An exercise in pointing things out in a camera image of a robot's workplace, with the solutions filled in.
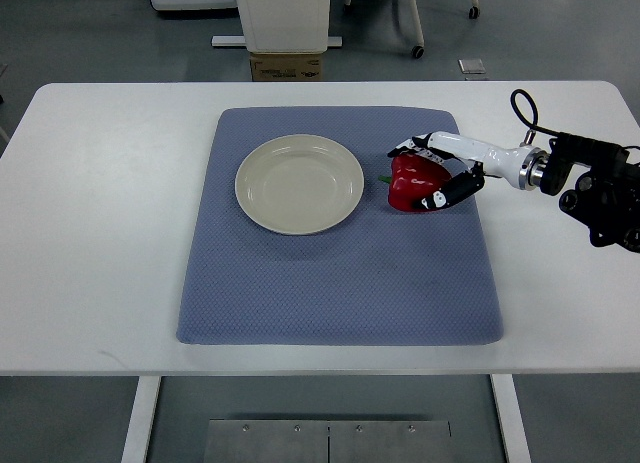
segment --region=red bell pepper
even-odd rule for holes
[[[392,177],[380,177],[389,183],[389,204],[400,211],[424,213],[415,203],[433,195],[451,179],[451,174],[439,164],[414,154],[396,156],[391,162]]]

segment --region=black cable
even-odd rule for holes
[[[531,112],[533,113],[533,121],[528,121],[520,111],[520,108],[518,108],[518,103],[516,102],[516,97],[518,95],[524,96],[525,99],[529,102],[529,105],[531,106]],[[517,89],[517,90],[514,90],[513,93],[511,93],[511,108],[513,108],[513,111],[515,112],[516,116],[520,119],[520,121],[524,123],[530,130],[537,131],[540,133],[545,133],[550,136],[555,136],[555,137],[560,136],[560,133],[557,131],[549,130],[548,128],[543,128],[542,126],[538,126],[538,107],[536,106],[536,102],[533,101],[533,98],[531,97],[531,95],[526,91],[522,89]]]

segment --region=table leg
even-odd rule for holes
[[[160,376],[141,376],[138,379],[138,389],[122,452],[122,463],[144,463],[147,459],[160,380]]]
[[[513,376],[491,375],[504,452],[508,463],[531,463]]]

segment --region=plate rim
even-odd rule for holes
[[[246,166],[248,164],[247,162],[251,161],[252,158],[255,158],[255,155],[260,150],[264,150],[265,146],[273,145],[275,142],[280,141],[280,140],[287,140],[287,139],[296,138],[296,137],[311,137],[311,138],[314,138],[314,139],[323,140],[324,142],[328,142],[329,145],[334,146],[334,148],[337,148],[338,151],[340,151],[343,154],[346,154],[348,157],[350,157],[353,160],[353,162],[355,163],[354,168],[357,168],[359,170],[358,171],[358,177],[357,177],[357,180],[360,182],[359,191],[357,192],[357,196],[355,198],[353,198],[354,201],[353,201],[352,208],[350,208],[349,211],[346,211],[344,215],[341,214],[341,217],[339,219],[336,219],[335,221],[333,221],[330,225],[323,225],[322,227],[317,228],[317,229],[313,229],[313,230],[290,231],[290,230],[285,230],[285,229],[283,229],[281,227],[274,227],[272,225],[264,224],[264,222],[256,220],[256,218],[254,218],[254,216],[252,215],[251,211],[247,211],[247,208],[245,207],[245,205],[243,205],[243,200],[240,197],[240,186],[241,185],[239,184],[239,180],[240,180],[240,177],[241,177],[242,170],[244,168],[246,168]],[[357,208],[358,204],[360,203],[360,200],[362,199],[362,195],[364,194],[364,183],[365,183],[364,182],[364,172],[362,170],[362,165],[360,164],[360,161],[358,160],[358,158],[356,158],[356,156],[353,154],[353,152],[351,150],[349,150],[347,147],[345,147],[344,145],[338,143],[335,140],[332,140],[331,138],[327,138],[326,136],[313,135],[311,133],[293,133],[293,134],[289,134],[289,135],[278,136],[278,137],[272,138],[272,139],[270,139],[268,141],[265,141],[264,143],[261,143],[256,148],[254,148],[247,156],[245,156],[244,159],[242,160],[242,162],[240,163],[240,165],[238,166],[238,169],[236,171],[236,176],[235,176],[235,181],[234,181],[234,191],[235,191],[236,201],[238,202],[238,205],[240,206],[240,208],[242,209],[244,214],[246,216],[248,216],[249,219],[251,219],[251,221],[253,221],[255,224],[261,226],[262,228],[265,228],[267,230],[270,230],[270,231],[272,231],[274,233],[278,233],[278,234],[281,234],[281,235],[303,236],[303,235],[313,235],[313,234],[316,234],[316,233],[321,233],[323,231],[326,231],[326,230],[336,226],[340,222],[344,221],[349,215],[351,215],[351,213],[353,213],[355,211],[355,209]]]

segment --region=caster wheel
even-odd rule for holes
[[[424,48],[422,46],[414,46],[413,50],[411,50],[411,56],[416,60],[422,58],[422,55],[424,55]]]

